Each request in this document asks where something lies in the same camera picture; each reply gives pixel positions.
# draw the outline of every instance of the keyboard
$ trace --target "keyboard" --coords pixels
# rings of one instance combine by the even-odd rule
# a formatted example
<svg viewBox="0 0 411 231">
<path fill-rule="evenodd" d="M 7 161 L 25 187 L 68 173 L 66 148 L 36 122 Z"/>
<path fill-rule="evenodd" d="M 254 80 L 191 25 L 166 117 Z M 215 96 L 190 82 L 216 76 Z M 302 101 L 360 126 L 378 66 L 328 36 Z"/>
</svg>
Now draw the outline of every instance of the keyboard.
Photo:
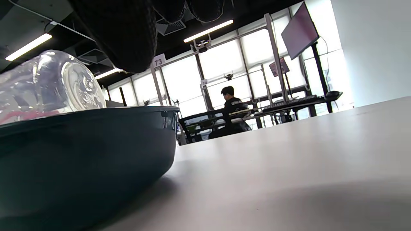
<svg viewBox="0 0 411 231">
<path fill-rule="evenodd" d="M 266 110 L 270 111 L 271 109 L 280 109 L 280 108 L 289 107 L 289 106 L 298 106 L 300 104 L 308 104 L 308 103 L 314 102 L 316 100 L 318 100 L 317 95 L 309 95 L 309 96 L 304 97 L 304 98 L 290 100 L 286 103 L 284 101 L 274 103 L 272 106 L 265 107 L 263 109 L 263 111 L 266 111 Z"/>
</svg>

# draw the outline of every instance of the clear plastic bottle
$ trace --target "clear plastic bottle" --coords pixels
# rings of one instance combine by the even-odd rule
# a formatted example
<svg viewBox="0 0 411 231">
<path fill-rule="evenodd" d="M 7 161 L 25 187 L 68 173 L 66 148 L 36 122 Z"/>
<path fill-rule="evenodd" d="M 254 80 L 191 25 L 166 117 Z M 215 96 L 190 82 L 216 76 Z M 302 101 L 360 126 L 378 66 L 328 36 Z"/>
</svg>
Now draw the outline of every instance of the clear plastic bottle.
<svg viewBox="0 0 411 231">
<path fill-rule="evenodd" d="M 105 107 L 90 70 L 62 51 L 45 51 L 0 75 L 0 125 Z"/>
</svg>

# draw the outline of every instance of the ceiling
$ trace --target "ceiling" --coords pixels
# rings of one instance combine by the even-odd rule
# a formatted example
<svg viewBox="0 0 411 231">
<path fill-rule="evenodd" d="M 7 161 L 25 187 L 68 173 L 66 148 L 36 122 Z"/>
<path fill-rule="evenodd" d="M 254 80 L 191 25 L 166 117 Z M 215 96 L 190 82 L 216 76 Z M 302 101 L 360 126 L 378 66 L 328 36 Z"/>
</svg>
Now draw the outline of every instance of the ceiling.
<svg viewBox="0 0 411 231">
<path fill-rule="evenodd" d="M 70 27 L 84 35 L 88 32 L 82 27 L 66 0 L 13 0 L 15 3 L 33 10 L 39 14 L 52 18 L 54 21 Z M 221 24 L 230 19 L 234 23 L 211 33 L 212 38 L 219 37 L 230 31 L 238 29 L 246 24 L 263 17 L 265 13 L 275 13 L 302 0 L 225 0 L 224 13 L 218 20 L 211 23 L 201 23 L 193 18 L 186 10 L 182 23 L 185 28 L 173 33 L 162 35 L 158 33 L 156 54 L 164 53 L 167 59 L 190 50 L 190 45 L 183 42 L 194 34 Z M 48 24 L 48 20 L 31 12 L 14 6 L 8 0 L 0 0 L 0 73 L 13 69 L 15 66 L 37 56 L 48 49 L 65 51 L 84 63 L 95 74 L 101 74 L 113 68 L 110 60 L 99 51 L 97 45 L 90 39 L 76 34 L 62 26 Z M 17 58 L 13 62 L 5 60 L 5 57 L 38 38 L 44 32 L 53 37 Z M 130 74 L 114 73 L 99 79 L 98 82 L 108 86 Z"/>
</svg>

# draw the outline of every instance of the person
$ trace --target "person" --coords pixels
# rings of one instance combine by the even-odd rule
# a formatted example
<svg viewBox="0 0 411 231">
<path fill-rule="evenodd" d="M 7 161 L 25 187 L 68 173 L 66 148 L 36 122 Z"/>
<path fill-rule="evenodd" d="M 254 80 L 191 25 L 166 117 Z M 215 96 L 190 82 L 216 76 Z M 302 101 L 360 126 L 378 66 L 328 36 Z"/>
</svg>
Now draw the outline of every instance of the person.
<svg viewBox="0 0 411 231">
<path fill-rule="evenodd" d="M 242 111 L 247 109 L 247 104 L 244 104 L 239 98 L 234 97 L 234 88 L 232 86 L 224 87 L 221 90 L 226 102 L 224 103 L 225 114 L 230 114 L 236 111 Z M 231 126 L 225 126 L 221 129 L 211 132 L 208 135 L 208 139 L 214 139 L 222 136 L 228 136 L 240 132 L 251 131 L 250 126 L 246 122 L 233 123 Z"/>
<path fill-rule="evenodd" d="M 232 86 L 224 87 L 221 90 L 221 94 L 226 100 L 226 102 L 224 103 L 226 113 L 233 113 L 247 109 L 247 106 L 242 103 L 239 98 L 234 97 L 234 88 Z"/>
</svg>

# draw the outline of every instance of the sign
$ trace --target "sign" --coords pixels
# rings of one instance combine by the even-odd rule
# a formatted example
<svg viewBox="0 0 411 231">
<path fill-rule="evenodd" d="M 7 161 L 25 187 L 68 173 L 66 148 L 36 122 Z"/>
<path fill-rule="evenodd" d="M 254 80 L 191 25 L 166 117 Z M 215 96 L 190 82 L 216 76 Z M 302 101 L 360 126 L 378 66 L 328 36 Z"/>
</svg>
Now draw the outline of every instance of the sign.
<svg viewBox="0 0 411 231">
<path fill-rule="evenodd" d="M 157 55 L 153 58 L 153 66 L 154 68 L 161 66 L 166 63 L 166 56 L 164 54 Z"/>
<path fill-rule="evenodd" d="M 282 71 L 283 74 L 290 71 L 290 69 L 287 66 L 287 63 L 284 60 L 284 57 L 280 58 L 280 63 L 281 63 L 281 71 Z M 269 67 L 270 67 L 274 77 L 277 77 L 278 76 L 278 71 L 277 71 L 277 65 L 275 64 L 275 62 L 270 64 Z"/>
</svg>

